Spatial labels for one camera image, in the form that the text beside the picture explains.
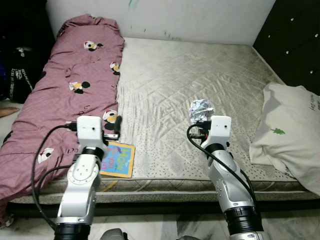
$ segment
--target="crumpled foil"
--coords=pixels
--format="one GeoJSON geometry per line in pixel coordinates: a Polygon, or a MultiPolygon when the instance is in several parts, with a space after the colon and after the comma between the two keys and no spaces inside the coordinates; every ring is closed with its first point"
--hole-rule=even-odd
{"type": "Polygon", "coordinates": [[[209,121],[214,112],[214,108],[211,107],[209,100],[194,100],[189,109],[190,122],[195,124],[198,121],[209,121]]]}

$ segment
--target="black headboard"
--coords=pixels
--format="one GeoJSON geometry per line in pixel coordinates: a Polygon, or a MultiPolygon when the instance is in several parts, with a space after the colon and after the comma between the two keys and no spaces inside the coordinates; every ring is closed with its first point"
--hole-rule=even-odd
{"type": "Polygon", "coordinates": [[[320,0],[277,0],[253,47],[287,85],[320,95],[320,0]]]}

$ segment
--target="person's hand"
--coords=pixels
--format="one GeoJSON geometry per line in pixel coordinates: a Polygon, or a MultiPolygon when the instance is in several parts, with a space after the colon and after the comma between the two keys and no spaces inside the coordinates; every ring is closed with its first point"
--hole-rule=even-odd
{"type": "Polygon", "coordinates": [[[8,115],[11,115],[11,114],[13,114],[15,112],[18,112],[19,110],[20,110],[20,108],[17,108],[17,107],[14,107],[14,106],[0,108],[0,118],[8,116],[8,115]]]}

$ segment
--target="white wall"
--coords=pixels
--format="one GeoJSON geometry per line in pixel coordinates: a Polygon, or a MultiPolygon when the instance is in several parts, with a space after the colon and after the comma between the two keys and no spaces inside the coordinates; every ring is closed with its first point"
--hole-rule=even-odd
{"type": "Polygon", "coordinates": [[[253,45],[276,0],[48,0],[54,34],[89,13],[115,19],[123,37],[253,45]]]}

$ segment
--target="pillowcase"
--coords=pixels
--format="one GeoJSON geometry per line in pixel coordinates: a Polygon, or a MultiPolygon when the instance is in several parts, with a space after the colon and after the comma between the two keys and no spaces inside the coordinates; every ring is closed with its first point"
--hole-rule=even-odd
{"type": "Polygon", "coordinates": [[[273,165],[320,196],[320,96],[303,86],[268,84],[252,164],[273,165]]]}

